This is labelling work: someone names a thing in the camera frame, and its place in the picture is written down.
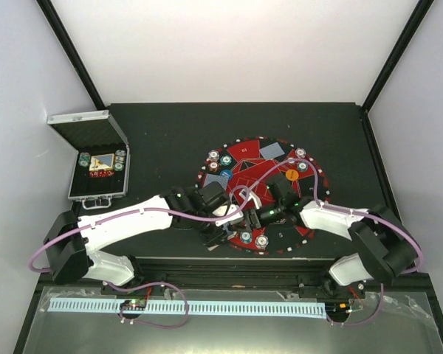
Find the green chip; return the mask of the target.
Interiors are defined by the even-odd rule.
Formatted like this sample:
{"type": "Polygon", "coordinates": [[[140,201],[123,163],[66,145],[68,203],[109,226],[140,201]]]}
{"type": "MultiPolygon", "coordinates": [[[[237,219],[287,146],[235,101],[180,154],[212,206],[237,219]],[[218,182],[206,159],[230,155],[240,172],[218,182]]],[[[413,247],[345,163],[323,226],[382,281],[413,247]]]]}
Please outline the green chip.
{"type": "Polygon", "coordinates": [[[253,236],[250,232],[242,232],[239,239],[243,244],[249,244],[253,241],[253,236]]]}
{"type": "Polygon", "coordinates": [[[229,166],[233,162],[233,158],[229,155],[224,155],[219,159],[219,163],[223,166],[229,166]]]}

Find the yellow big blind button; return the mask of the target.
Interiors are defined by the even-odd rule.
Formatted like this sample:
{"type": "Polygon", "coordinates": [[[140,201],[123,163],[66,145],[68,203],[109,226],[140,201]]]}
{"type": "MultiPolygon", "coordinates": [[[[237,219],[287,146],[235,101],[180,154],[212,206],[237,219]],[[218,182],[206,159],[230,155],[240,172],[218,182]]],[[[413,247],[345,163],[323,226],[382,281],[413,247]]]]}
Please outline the yellow big blind button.
{"type": "Polygon", "coordinates": [[[289,181],[297,181],[299,179],[299,172],[297,170],[289,169],[285,172],[285,176],[289,181]]]}

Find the white blue chip seat six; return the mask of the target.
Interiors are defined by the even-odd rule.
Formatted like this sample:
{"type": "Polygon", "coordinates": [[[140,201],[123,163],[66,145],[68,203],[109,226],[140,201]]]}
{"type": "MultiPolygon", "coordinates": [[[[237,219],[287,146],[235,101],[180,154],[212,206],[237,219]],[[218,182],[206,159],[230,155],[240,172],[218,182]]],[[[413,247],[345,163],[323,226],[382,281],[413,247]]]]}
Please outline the white blue chip seat six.
{"type": "Polygon", "coordinates": [[[255,239],[255,247],[257,249],[265,249],[269,244],[269,238],[266,235],[259,235],[255,239]]]}

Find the green blue chip seat two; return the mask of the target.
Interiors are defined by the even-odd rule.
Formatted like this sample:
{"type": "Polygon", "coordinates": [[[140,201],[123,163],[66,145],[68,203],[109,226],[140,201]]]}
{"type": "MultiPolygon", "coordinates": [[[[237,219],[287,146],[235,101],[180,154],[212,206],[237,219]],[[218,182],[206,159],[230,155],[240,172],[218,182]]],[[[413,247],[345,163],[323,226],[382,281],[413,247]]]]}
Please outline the green blue chip seat two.
{"type": "Polygon", "coordinates": [[[306,173],[309,170],[309,166],[306,162],[298,162],[297,168],[299,172],[306,173]]]}

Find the blue card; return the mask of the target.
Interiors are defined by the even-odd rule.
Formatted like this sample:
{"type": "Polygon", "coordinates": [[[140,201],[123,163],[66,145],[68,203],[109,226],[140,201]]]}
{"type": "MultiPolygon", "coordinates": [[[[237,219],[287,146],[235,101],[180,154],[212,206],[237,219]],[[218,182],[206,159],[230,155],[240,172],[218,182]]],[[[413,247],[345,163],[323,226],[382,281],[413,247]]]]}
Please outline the blue card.
{"type": "Polygon", "coordinates": [[[225,189],[227,189],[228,181],[229,181],[229,178],[226,176],[220,176],[220,175],[208,173],[205,175],[205,179],[204,179],[202,186],[205,187],[206,185],[208,185],[212,182],[217,182],[225,190],[225,189]]]}
{"type": "Polygon", "coordinates": [[[260,149],[260,155],[263,159],[273,160],[285,154],[283,148],[278,142],[272,143],[260,149]]]}

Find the white blue chip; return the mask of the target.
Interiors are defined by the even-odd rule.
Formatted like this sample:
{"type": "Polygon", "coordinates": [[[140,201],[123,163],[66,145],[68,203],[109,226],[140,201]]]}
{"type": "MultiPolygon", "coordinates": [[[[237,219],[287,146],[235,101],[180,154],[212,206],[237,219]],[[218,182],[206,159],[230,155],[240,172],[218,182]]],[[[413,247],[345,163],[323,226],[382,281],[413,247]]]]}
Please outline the white blue chip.
{"type": "Polygon", "coordinates": [[[217,162],[219,160],[219,157],[220,157],[220,155],[217,150],[211,150],[208,153],[208,159],[212,162],[217,162]]]}
{"type": "Polygon", "coordinates": [[[299,159],[305,159],[306,158],[306,151],[303,148],[297,148],[295,150],[295,155],[299,159]]]}

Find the blue small blind button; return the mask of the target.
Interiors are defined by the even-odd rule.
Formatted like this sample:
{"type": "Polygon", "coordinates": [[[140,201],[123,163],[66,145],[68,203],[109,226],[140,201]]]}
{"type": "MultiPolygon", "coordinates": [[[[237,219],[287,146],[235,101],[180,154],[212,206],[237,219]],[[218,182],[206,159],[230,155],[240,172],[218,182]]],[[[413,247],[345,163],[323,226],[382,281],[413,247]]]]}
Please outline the blue small blind button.
{"type": "Polygon", "coordinates": [[[224,178],[228,178],[230,180],[233,177],[233,173],[231,170],[223,170],[220,172],[220,176],[223,176],[224,178]]]}

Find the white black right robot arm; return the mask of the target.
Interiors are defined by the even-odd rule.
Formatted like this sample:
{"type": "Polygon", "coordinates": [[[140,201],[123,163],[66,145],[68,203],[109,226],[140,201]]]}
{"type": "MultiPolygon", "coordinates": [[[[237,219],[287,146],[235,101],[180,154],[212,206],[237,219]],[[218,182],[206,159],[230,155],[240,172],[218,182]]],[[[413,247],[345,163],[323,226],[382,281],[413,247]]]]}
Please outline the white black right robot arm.
{"type": "Polygon", "coordinates": [[[311,198],[297,198],[289,203],[278,201],[244,211],[248,230],[281,219],[342,237],[354,246],[355,251],[335,261],[320,280],[322,291],[330,297],[341,295],[348,285],[363,280],[391,285],[399,275],[413,272],[411,267],[423,261],[418,243],[386,207],[348,209],[311,198]]]}

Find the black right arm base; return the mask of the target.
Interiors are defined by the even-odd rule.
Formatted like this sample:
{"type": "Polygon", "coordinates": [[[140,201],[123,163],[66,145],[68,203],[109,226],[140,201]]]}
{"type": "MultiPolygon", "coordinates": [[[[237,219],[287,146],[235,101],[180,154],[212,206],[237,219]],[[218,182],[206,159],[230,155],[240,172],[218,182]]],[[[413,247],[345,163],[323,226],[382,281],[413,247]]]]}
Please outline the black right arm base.
{"type": "Polygon", "coordinates": [[[339,285],[328,274],[301,273],[296,277],[298,292],[304,297],[317,299],[352,299],[356,296],[365,298],[365,291],[357,288],[357,283],[352,285],[339,285]]]}

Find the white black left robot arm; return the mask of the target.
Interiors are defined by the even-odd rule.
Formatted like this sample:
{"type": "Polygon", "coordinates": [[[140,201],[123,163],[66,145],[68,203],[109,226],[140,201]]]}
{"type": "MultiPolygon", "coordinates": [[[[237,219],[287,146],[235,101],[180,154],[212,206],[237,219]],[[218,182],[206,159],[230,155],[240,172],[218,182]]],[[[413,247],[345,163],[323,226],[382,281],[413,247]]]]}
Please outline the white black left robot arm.
{"type": "Polygon", "coordinates": [[[117,256],[105,248],[130,237],[165,229],[194,229],[207,236],[206,246],[226,240],[226,227],[244,219],[241,206],[230,202],[217,182],[201,189],[174,187],[113,212],[77,217],[62,212],[44,239],[50,274],[56,285],[83,278],[110,282],[127,294],[144,283],[135,257],[117,256]]]}

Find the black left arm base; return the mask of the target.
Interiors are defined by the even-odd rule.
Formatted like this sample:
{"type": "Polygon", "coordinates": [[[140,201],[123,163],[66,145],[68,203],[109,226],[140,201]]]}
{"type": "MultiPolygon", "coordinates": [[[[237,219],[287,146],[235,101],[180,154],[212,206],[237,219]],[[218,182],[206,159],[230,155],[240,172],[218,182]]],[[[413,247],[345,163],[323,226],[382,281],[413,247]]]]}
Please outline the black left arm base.
{"type": "Polygon", "coordinates": [[[152,286],[143,281],[142,277],[135,277],[122,285],[115,285],[109,281],[102,281],[102,286],[111,291],[117,291],[122,294],[149,294],[152,286]]]}

